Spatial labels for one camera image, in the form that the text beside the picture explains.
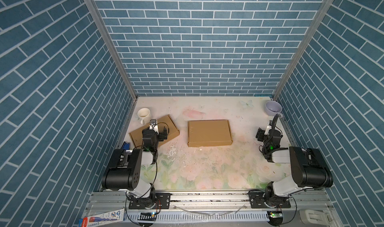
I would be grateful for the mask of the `brown cardboard box top sheet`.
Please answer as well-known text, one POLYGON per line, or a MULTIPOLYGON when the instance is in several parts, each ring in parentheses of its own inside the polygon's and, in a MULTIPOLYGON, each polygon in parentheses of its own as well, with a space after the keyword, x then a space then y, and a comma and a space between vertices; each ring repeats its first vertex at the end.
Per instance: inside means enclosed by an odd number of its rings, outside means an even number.
MULTIPOLYGON (((174 124, 172 118, 170 115, 163 116, 157 120, 158 122, 158 130, 163 131, 164 128, 169 130, 169 134, 167 137, 167 140, 164 140, 162 142, 159 142, 159 147, 162 145, 165 145, 166 143, 170 142, 171 140, 175 139, 180 135, 179 129, 174 124)), ((129 136, 131 137, 131 140, 133 142, 133 145, 135 147, 140 146, 143 141, 143 134, 142 131, 146 128, 149 128, 150 124, 146 124, 140 128, 137 128, 129 133, 129 136)))

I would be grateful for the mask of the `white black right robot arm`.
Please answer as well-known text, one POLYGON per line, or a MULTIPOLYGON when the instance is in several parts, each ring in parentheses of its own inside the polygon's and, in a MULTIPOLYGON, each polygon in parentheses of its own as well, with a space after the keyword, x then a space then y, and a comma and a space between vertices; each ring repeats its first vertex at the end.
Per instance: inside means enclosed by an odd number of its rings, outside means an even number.
POLYGON ((318 149, 281 147, 282 131, 276 121, 270 121, 265 130, 259 128, 256 138, 263 142, 259 148, 269 163, 289 164, 291 174, 279 181, 271 181, 261 193, 249 193, 253 208, 289 208, 292 194, 306 190, 321 190, 333 185, 331 171, 318 149))

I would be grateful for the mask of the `brown cardboard box sheet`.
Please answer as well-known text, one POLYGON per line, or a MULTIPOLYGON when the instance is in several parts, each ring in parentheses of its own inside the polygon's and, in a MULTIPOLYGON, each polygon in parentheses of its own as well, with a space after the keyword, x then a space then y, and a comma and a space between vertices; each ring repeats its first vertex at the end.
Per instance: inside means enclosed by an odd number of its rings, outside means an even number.
POLYGON ((189 147, 230 146, 233 143, 229 120, 194 120, 188 122, 189 147))
MULTIPOLYGON (((180 135, 179 129, 174 124, 172 118, 170 115, 163 116, 157 120, 158 122, 158 130, 163 131, 164 128, 169 130, 169 134, 167 137, 167 140, 164 140, 162 142, 159 142, 159 147, 162 145, 165 145, 166 143, 170 142, 171 140, 175 139, 180 135)), ((129 136, 131 137, 131 140, 133 142, 133 145, 135 147, 140 146, 143 141, 143 134, 142 131, 146 128, 149 128, 150 124, 146 124, 140 128, 137 128, 129 133, 129 136)))

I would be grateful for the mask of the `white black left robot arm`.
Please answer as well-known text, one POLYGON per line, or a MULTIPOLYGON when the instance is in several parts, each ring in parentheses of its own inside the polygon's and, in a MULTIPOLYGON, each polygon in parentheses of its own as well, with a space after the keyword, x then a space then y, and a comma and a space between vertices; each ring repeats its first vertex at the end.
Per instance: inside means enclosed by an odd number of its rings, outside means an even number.
POLYGON ((115 149, 102 177, 102 189, 112 191, 127 191, 129 199, 138 202, 151 202, 156 199, 153 183, 141 179, 142 165, 156 165, 158 145, 167 140, 169 126, 160 130, 156 119, 150 121, 150 126, 142 131, 142 144, 131 150, 123 147, 115 149))

